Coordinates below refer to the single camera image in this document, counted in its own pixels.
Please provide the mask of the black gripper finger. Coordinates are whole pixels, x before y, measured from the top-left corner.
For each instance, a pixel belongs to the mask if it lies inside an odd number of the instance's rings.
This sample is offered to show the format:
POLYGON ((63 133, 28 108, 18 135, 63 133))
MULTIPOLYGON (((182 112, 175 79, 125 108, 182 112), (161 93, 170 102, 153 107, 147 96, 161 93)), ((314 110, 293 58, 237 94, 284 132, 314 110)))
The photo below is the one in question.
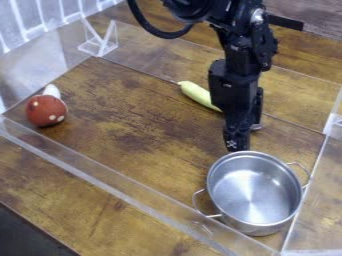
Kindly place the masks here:
POLYGON ((223 141, 230 152, 250 149, 250 123, 246 120, 226 119, 223 141))

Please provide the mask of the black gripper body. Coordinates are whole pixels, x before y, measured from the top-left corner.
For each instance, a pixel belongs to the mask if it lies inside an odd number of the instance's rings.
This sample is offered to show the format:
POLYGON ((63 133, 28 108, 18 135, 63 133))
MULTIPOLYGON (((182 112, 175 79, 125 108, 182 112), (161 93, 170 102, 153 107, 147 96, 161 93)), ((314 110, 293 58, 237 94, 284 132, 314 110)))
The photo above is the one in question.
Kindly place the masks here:
POLYGON ((264 89, 260 74, 247 76, 226 68, 223 59, 215 60, 209 70, 211 104, 223 112, 226 128, 233 131, 262 128, 264 89))

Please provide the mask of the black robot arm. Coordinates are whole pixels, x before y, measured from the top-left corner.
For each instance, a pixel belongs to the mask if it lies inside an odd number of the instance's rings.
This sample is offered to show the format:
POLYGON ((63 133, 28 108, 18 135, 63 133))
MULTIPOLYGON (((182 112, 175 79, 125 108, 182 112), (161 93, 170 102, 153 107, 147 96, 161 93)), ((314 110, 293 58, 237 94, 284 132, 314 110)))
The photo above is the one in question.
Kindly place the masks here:
POLYGON ((209 69, 211 104, 225 116, 223 140, 229 151, 250 148, 250 133, 261 127, 264 89, 261 73, 272 68, 278 40, 269 26, 264 0, 162 0, 186 23, 206 21, 225 57, 209 69))

